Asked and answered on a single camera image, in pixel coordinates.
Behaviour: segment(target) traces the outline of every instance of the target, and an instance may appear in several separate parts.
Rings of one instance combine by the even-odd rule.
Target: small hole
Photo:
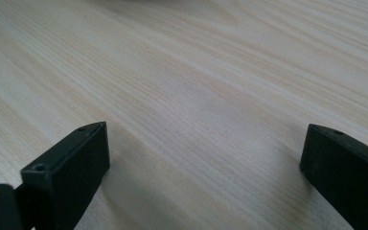
[[[33,170],[34,171],[39,171],[39,172],[42,172],[46,169],[46,166],[43,165],[43,164],[38,164],[38,165],[35,165],[33,166]]]

